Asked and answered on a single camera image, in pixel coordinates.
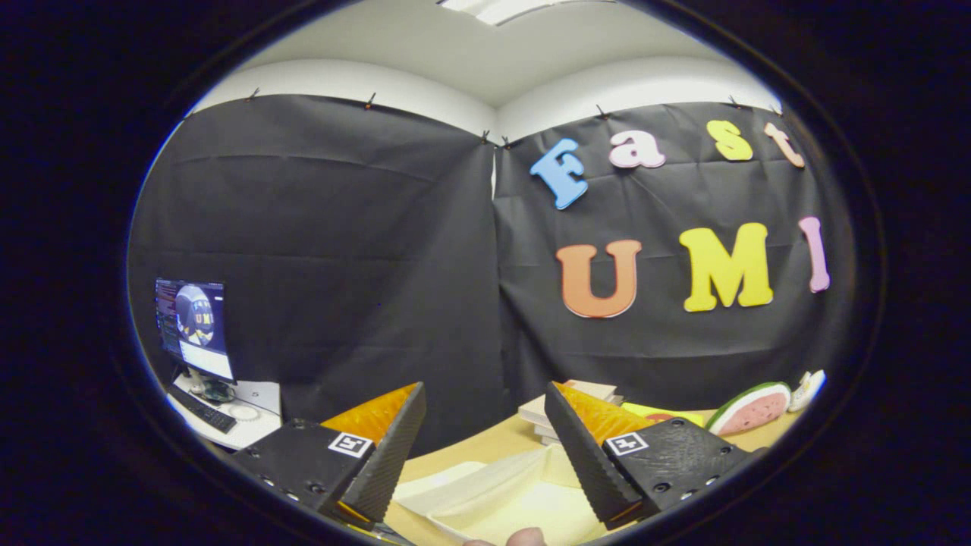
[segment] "letter f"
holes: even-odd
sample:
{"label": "letter f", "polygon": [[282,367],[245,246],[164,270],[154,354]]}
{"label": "letter f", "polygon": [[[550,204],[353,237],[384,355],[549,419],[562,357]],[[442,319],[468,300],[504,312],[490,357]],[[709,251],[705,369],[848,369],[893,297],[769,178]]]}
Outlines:
{"label": "letter f", "polygon": [[[579,147],[577,141],[564,138],[529,168],[529,174],[540,175],[543,182],[550,187],[553,195],[556,196],[556,208],[559,210],[569,207],[570,203],[576,201],[588,188],[585,181],[574,180],[570,176],[570,173],[584,174],[584,165],[580,163],[580,160],[575,155],[567,153]],[[561,155],[563,156],[562,163],[557,160]]]}

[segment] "pink letter i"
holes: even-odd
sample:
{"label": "pink letter i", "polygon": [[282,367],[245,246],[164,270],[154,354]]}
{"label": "pink letter i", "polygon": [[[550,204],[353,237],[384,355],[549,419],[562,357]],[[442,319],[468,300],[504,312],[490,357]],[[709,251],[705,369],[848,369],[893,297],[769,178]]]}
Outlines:
{"label": "pink letter i", "polygon": [[822,251],[820,219],[809,216],[799,221],[799,228],[809,241],[809,259],[813,264],[813,277],[809,280],[809,290],[813,293],[829,288],[829,273],[826,272],[826,255]]}

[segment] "white ceiling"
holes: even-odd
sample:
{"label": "white ceiling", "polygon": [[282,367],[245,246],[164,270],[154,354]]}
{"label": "white ceiling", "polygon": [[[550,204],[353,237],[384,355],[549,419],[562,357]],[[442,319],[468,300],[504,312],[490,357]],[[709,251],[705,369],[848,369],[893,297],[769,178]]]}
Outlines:
{"label": "white ceiling", "polygon": [[238,71],[296,59],[366,62],[422,76],[499,108],[587,68],[660,55],[725,60],[622,4],[552,6],[496,27],[435,0],[362,0],[283,38]]}

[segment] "letter m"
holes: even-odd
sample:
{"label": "letter m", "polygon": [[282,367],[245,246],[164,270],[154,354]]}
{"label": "letter m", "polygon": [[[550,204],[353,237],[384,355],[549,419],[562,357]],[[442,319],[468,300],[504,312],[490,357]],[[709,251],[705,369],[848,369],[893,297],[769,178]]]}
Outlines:
{"label": "letter m", "polygon": [[712,284],[721,304],[731,307],[739,286],[745,281],[738,304],[742,307],[765,305],[772,301],[769,268],[765,259],[765,237],[768,230],[761,223],[745,223],[735,235],[735,248],[729,255],[715,232],[707,227],[689,229],[681,234],[681,244],[691,258],[691,296],[685,300],[689,312],[711,311],[718,301],[712,295]]}

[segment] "finger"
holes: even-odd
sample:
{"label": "finger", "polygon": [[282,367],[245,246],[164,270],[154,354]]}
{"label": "finger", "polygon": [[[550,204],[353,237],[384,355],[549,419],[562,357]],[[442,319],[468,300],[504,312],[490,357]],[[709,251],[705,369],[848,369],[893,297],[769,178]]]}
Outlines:
{"label": "finger", "polygon": [[543,532],[538,527],[520,529],[506,541],[506,546],[546,546]]}

